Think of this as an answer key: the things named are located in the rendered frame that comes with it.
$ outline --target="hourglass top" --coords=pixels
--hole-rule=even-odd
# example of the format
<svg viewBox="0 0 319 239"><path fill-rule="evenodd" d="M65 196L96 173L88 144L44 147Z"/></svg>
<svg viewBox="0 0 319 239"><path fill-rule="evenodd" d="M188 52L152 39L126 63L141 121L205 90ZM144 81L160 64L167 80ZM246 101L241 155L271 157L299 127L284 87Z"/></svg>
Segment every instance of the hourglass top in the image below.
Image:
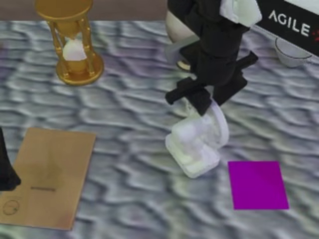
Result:
<svg viewBox="0 0 319 239"><path fill-rule="evenodd" d="M93 0L35 0L36 12L47 21L78 20L92 5Z"/></svg>

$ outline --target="purple square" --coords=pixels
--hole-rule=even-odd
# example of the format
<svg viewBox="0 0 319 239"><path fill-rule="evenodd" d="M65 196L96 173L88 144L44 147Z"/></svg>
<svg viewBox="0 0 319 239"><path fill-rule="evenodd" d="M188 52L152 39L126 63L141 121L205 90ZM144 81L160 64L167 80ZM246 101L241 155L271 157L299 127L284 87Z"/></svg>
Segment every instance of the purple square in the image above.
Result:
<svg viewBox="0 0 319 239"><path fill-rule="evenodd" d="M235 210L282 210L289 203L279 162L228 162Z"/></svg>

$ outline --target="tan book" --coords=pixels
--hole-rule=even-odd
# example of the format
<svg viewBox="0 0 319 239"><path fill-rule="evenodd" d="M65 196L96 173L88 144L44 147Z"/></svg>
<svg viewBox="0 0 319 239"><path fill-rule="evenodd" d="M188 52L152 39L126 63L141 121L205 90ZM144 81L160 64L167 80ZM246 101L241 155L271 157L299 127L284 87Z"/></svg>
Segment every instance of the tan book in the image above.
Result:
<svg viewBox="0 0 319 239"><path fill-rule="evenodd" d="M71 230L95 134L29 128L14 169L21 185L0 196L0 223Z"/></svg>

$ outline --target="robotic arm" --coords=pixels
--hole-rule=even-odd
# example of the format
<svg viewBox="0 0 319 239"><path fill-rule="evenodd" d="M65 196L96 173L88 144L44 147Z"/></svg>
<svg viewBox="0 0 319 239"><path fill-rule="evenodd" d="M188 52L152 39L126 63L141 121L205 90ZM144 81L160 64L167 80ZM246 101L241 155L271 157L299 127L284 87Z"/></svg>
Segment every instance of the robotic arm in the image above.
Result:
<svg viewBox="0 0 319 239"><path fill-rule="evenodd" d="M20 184L21 180L10 164L3 131L0 128L0 191L13 191Z"/></svg>
<svg viewBox="0 0 319 239"><path fill-rule="evenodd" d="M196 80L186 78L166 94L173 104L186 97L203 116L212 101L206 86L214 86L213 99L222 105L247 85L242 70L258 57L250 53L237 61L242 36L262 19L256 0L168 0L168 9L198 40L180 49Z"/></svg>

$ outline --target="golden hourglass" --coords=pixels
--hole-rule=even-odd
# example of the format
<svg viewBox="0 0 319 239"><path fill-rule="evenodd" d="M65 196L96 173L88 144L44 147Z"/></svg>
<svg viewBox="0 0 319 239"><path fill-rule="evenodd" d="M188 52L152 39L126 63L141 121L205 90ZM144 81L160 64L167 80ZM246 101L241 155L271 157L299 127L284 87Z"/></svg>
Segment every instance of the golden hourglass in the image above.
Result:
<svg viewBox="0 0 319 239"><path fill-rule="evenodd" d="M103 60L92 46L86 15L92 5L93 0L35 0L35 9L49 25L59 57L56 73L69 85L90 84L104 70Z"/></svg>

